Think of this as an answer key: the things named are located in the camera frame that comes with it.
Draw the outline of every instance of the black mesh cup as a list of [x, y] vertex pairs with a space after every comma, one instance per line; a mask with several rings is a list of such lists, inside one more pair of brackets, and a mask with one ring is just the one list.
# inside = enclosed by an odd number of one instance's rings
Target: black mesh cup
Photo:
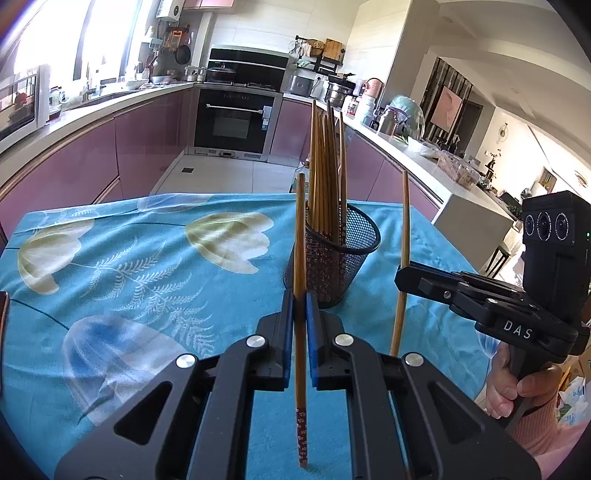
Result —
[[[344, 235], [345, 230], [342, 229], [341, 239]], [[349, 204], [344, 245], [337, 245], [315, 232], [306, 221], [306, 285], [308, 290], [316, 291], [321, 309], [334, 307], [343, 299], [361, 265], [379, 247], [380, 242], [379, 229], [373, 220]], [[293, 274], [292, 248], [283, 271], [283, 284], [288, 290], [293, 287]]]

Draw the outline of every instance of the table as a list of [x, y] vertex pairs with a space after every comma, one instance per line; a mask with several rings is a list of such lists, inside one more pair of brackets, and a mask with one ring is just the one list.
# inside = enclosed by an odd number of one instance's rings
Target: table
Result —
[[[400, 205], [351, 202], [382, 244], [331, 310], [348, 332], [387, 352], [400, 263]], [[178, 354], [200, 358], [252, 333], [281, 308], [294, 238], [290, 194], [165, 194], [33, 212], [0, 258], [11, 302], [0, 411], [48, 477], [59, 459]], [[411, 259], [471, 271], [411, 210]], [[422, 353], [468, 396], [488, 359], [473, 323], [409, 297], [401, 355]], [[293, 378], [255, 395], [249, 479], [350, 476], [345, 395], [308, 391], [309, 461], [297, 466]]]

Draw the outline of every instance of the camera lens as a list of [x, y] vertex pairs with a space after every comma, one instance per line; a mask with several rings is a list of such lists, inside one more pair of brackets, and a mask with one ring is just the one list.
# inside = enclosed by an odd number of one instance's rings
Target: camera lens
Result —
[[564, 240], [569, 234], [569, 220], [561, 213], [556, 217], [556, 236], [558, 240]]
[[541, 240], [546, 241], [550, 238], [550, 215], [547, 212], [543, 212], [538, 215], [538, 236]]
[[535, 229], [534, 218], [531, 215], [528, 215], [527, 218], [525, 219], [525, 233], [527, 233], [528, 236], [531, 236], [534, 233], [534, 229]]

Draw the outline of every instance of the silver screw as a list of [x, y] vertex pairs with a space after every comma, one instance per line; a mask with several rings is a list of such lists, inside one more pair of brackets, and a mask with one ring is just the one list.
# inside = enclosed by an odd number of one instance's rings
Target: silver screw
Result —
[[190, 353], [185, 353], [177, 358], [177, 367], [189, 368], [195, 365], [196, 358]]
[[251, 348], [258, 348], [265, 344], [265, 337], [261, 335], [251, 335], [246, 339], [246, 344]]
[[335, 343], [339, 346], [353, 345], [353, 337], [347, 333], [341, 333], [335, 337]]
[[404, 357], [404, 361], [411, 367], [420, 367], [424, 362], [424, 358], [418, 353], [409, 353]]

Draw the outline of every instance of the oven handle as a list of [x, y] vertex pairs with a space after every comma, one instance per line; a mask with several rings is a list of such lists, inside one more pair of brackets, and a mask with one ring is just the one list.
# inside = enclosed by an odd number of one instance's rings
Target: oven handle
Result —
[[207, 108], [221, 108], [223, 110], [238, 110], [240, 112], [251, 112], [251, 113], [260, 113], [263, 114], [263, 110], [250, 110], [248, 108], [236, 108], [233, 106], [217, 106], [217, 105], [210, 105], [209, 103], [205, 104]]

